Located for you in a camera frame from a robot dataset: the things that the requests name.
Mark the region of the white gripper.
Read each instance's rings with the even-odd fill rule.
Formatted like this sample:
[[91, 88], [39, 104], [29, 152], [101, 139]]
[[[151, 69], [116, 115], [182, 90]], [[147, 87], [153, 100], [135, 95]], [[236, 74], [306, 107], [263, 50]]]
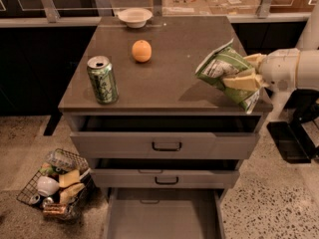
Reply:
[[252, 73], [248, 76], [223, 78], [224, 85], [228, 88], [257, 91], [267, 87], [272, 92], [286, 92], [295, 89], [296, 68], [300, 57], [300, 51], [293, 49], [279, 49], [267, 56], [261, 53], [245, 56], [244, 59], [260, 75]]

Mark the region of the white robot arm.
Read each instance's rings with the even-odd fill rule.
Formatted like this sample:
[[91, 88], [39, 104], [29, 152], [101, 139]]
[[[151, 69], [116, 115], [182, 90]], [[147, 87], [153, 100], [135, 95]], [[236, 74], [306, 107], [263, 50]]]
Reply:
[[229, 88], [254, 91], [268, 87], [272, 92], [273, 110], [268, 119], [279, 120], [295, 90], [319, 91], [319, 3], [307, 21], [293, 49], [279, 49], [269, 55], [254, 54], [246, 60], [255, 69], [223, 78]]

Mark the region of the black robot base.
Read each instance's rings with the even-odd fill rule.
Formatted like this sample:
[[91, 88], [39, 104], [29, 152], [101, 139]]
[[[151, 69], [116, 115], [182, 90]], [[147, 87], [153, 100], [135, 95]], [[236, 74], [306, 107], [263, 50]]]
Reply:
[[284, 118], [267, 125], [281, 157], [289, 163], [319, 159], [318, 99], [318, 91], [294, 91], [284, 106]]

